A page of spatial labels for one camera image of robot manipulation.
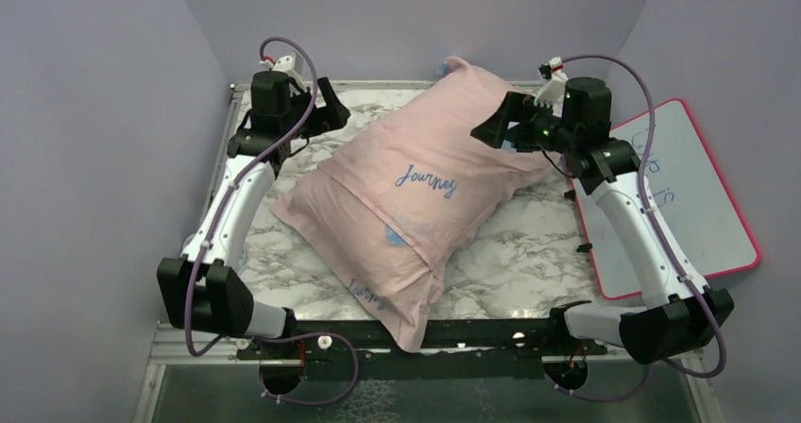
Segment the Elsa print pink-lined pillowcase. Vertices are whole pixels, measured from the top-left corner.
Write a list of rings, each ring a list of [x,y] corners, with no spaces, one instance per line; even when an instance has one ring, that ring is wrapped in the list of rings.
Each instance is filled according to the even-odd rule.
[[[536,155],[471,136],[511,84],[458,57],[447,65],[432,88],[337,147],[271,209],[406,352],[421,348],[454,250],[548,172]]]

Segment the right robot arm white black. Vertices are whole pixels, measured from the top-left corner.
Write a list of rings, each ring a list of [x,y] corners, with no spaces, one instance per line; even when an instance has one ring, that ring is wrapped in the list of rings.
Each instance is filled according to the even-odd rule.
[[[711,289],[663,225],[644,163],[625,140],[611,137],[612,93],[595,77],[574,77],[563,90],[562,112],[527,93],[508,92],[472,138],[496,149],[561,155],[610,222],[632,264],[644,304],[625,308],[574,303],[554,310],[544,332],[547,346],[567,354],[583,339],[622,347],[639,364],[663,361],[715,341],[718,363],[693,376],[721,374],[727,350],[721,325],[734,302],[726,289]]]

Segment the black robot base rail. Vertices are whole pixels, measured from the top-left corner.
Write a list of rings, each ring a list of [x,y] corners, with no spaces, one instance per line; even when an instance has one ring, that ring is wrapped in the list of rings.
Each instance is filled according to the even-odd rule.
[[[555,377],[578,388],[586,360],[605,355],[548,318],[432,320],[420,351],[400,349],[377,321],[302,320],[289,343],[242,341],[237,359],[259,363],[270,390],[311,381],[418,381]]]

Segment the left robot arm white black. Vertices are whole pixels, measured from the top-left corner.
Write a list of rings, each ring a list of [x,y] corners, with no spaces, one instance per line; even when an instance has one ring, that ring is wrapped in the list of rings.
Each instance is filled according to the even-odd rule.
[[[173,327],[231,337],[261,337],[274,357],[297,344],[293,314],[261,304],[240,278],[240,257],[253,218],[295,139],[344,127],[350,112],[326,77],[304,88],[287,71],[261,71],[251,82],[251,107],[229,139],[222,179],[191,241],[164,258],[157,280]]]

